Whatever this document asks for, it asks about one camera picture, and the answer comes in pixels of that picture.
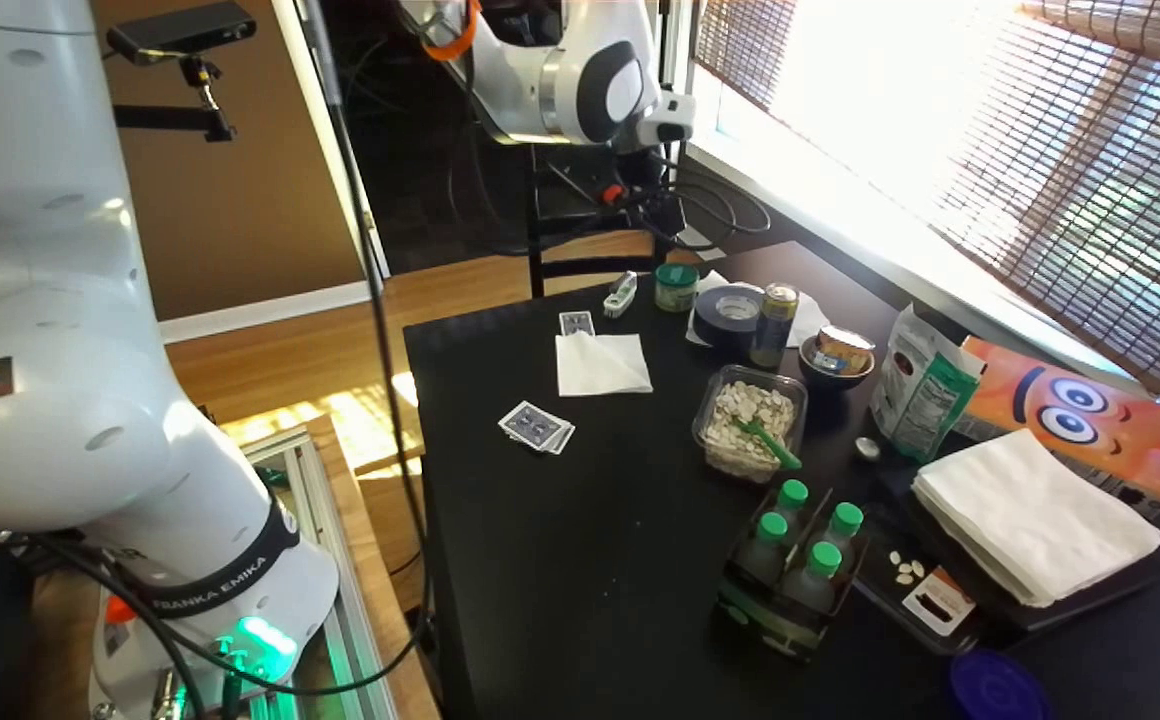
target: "table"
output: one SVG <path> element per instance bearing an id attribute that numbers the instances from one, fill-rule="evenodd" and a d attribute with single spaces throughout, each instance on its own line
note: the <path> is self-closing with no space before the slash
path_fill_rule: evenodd
<path id="1" fill-rule="evenodd" d="M 797 286 L 870 341 L 903 301 L 798 243 L 741 256 L 730 272 Z M 626 331 L 645 335 L 658 391 L 557 402 L 550 313 L 597 305 L 601 291 L 575 291 L 409 331 L 453 716 L 950 716 L 946 664 L 864 597 L 808 669 L 720 619 L 715 578 L 760 488 L 706 477 L 691 445 L 715 360 L 641 291 Z M 575 419 L 559 459 L 500 436 L 494 416 L 514 402 Z M 798 458 L 812 488 L 870 503 L 868 480 L 844 472 L 864 402 L 868 384 L 812 402 Z M 1061 716 L 1160 716 L 1160 581 L 1010 658 Z"/>

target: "small bottle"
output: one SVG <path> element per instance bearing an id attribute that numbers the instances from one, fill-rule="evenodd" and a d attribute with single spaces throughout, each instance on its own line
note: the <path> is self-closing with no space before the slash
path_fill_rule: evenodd
<path id="1" fill-rule="evenodd" d="M 851 566 L 859 527 L 864 527 L 864 514 L 840 502 L 814 540 L 836 545 L 844 566 Z"/>
<path id="2" fill-rule="evenodd" d="M 770 514 L 784 517 L 784 525 L 787 525 L 787 545 L 797 545 L 797 534 L 803 527 L 808 502 L 812 502 L 812 494 L 808 494 L 808 486 L 797 480 L 797 477 L 784 480 L 784 486 L 774 488 L 774 503 L 770 503 Z"/>
<path id="3" fill-rule="evenodd" d="M 751 329 L 748 363 L 780 369 L 784 346 L 791 331 L 791 315 L 797 315 L 797 288 L 768 286 L 762 310 L 760 310 L 755 329 Z"/>
<path id="4" fill-rule="evenodd" d="M 755 520 L 751 540 L 737 551 L 737 566 L 745 568 L 745 578 L 774 589 L 784 574 L 784 545 L 787 545 L 787 520 L 780 514 L 762 514 Z"/>
<path id="5" fill-rule="evenodd" d="M 808 561 L 780 581 L 780 597 L 826 617 L 840 568 L 836 545 L 812 545 Z"/>

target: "robot camera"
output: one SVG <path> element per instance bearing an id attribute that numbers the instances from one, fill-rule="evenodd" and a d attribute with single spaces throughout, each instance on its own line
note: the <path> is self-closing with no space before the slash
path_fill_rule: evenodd
<path id="1" fill-rule="evenodd" d="M 256 36 L 256 21 L 224 0 L 117 23 L 106 44 L 130 64 L 184 60 Z"/>

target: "can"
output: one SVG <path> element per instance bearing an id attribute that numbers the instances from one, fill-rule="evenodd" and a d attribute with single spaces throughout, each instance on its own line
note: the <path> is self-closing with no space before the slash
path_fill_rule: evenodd
<path id="1" fill-rule="evenodd" d="M 768 369 L 768 373 L 784 363 L 791 315 L 797 315 L 797 288 L 768 286 L 762 313 L 755 315 L 755 331 L 748 346 L 748 363 Z"/>

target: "white towel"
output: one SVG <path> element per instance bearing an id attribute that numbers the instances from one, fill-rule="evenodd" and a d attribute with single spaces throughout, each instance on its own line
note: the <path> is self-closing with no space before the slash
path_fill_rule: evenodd
<path id="1" fill-rule="evenodd" d="M 1026 608 L 1160 550 L 1160 527 L 1062 469 L 1026 430 L 925 465 L 910 494 Z"/>
<path id="2" fill-rule="evenodd" d="M 651 391 L 641 335 L 550 335 L 559 395 Z"/>

